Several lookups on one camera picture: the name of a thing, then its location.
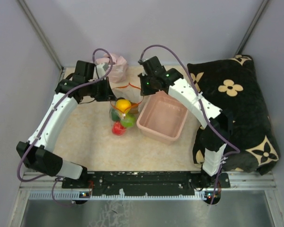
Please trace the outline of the small red apple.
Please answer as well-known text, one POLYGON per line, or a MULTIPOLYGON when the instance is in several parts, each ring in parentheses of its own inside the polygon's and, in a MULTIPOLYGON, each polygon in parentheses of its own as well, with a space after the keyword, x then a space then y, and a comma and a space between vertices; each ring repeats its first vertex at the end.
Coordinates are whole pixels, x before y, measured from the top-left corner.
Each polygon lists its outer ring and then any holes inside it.
POLYGON ((126 128, 120 123, 115 122, 112 127, 112 133, 117 136, 121 136, 126 132, 126 128))

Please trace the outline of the green apple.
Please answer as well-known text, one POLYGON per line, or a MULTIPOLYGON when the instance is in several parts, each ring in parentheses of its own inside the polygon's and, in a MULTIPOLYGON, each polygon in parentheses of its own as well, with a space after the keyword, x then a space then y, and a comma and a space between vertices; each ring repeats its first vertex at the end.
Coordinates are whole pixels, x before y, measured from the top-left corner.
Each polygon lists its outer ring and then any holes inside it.
POLYGON ((134 126, 135 121, 135 116, 131 113, 128 113, 123 119, 120 120, 120 123, 125 128, 131 128, 134 126))

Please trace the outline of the clear zip top bag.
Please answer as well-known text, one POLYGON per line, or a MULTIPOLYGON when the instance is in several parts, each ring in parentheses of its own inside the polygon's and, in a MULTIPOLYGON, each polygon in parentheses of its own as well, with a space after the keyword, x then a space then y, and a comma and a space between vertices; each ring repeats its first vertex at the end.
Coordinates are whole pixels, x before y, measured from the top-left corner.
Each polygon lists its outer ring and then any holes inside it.
POLYGON ((114 99, 110 101, 109 117, 111 132, 116 136, 124 135, 136 125, 144 105, 141 88, 132 83, 112 88, 114 99))

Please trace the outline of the yellow pear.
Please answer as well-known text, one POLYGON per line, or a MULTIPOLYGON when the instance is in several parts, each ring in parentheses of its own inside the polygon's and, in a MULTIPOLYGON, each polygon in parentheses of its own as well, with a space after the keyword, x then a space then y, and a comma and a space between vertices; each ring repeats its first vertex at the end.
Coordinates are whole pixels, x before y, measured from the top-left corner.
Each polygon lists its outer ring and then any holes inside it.
POLYGON ((119 99, 116 101, 115 107, 119 112, 127 114, 131 109, 131 102, 127 99, 119 99))

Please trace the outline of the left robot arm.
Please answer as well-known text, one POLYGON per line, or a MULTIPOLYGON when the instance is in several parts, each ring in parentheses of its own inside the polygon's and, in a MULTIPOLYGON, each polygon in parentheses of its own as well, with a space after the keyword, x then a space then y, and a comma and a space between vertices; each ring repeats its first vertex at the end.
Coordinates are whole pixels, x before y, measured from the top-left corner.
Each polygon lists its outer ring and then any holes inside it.
POLYGON ((17 177, 21 182, 25 182, 25 179, 19 171, 25 165, 42 176, 70 178, 80 188, 88 184, 89 176, 85 167, 64 160, 53 150, 68 117, 84 97, 89 96, 98 102, 114 100, 107 77, 111 70, 112 66, 108 63, 96 65, 77 61, 75 72, 58 83, 52 103, 41 123, 26 142, 20 141, 16 146, 21 158, 17 168, 17 177))

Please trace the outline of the pink plastic bin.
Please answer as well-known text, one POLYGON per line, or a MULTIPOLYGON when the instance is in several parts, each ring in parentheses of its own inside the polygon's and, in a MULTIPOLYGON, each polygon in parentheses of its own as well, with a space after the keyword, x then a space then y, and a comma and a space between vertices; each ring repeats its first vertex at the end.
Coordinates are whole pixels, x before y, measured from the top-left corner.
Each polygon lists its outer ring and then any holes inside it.
POLYGON ((149 97, 136 124, 143 135, 171 145, 179 139, 187 115, 186 107, 160 91, 149 97))

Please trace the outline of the dark green avocado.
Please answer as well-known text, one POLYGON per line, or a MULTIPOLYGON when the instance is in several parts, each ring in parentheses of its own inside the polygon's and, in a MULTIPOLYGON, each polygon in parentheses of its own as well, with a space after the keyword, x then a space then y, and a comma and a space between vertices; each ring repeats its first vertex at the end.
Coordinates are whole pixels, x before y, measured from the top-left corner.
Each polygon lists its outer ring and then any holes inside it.
POLYGON ((111 116, 112 121, 114 121, 114 122, 120 121, 120 117, 119 117, 119 114, 118 114, 116 109, 114 109, 114 108, 111 109, 110 116, 111 116))

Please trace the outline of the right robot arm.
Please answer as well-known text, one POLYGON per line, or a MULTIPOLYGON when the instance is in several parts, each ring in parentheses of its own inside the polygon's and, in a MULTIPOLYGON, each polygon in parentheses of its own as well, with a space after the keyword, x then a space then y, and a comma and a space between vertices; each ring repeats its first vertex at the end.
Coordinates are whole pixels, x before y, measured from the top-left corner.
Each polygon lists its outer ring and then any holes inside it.
POLYGON ((205 173, 202 175, 202 182, 207 187, 215 186, 219 181, 217 173, 224 160, 226 142, 233 130, 232 113, 213 105, 200 93, 195 92, 193 86, 177 69, 165 69, 158 57, 139 60, 139 64, 144 69, 138 76, 143 96, 163 91, 186 107, 203 126, 204 130, 199 138, 205 149, 202 165, 205 173))

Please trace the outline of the brown kiwi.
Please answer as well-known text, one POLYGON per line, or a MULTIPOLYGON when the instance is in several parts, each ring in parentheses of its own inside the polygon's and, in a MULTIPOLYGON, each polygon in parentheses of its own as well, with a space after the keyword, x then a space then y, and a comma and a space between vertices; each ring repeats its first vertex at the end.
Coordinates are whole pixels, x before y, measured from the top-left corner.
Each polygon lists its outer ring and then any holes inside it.
POLYGON ((138 114, 139 112, 139 104, 131 102, 131 109, 129 111, 131 114, 138 114))

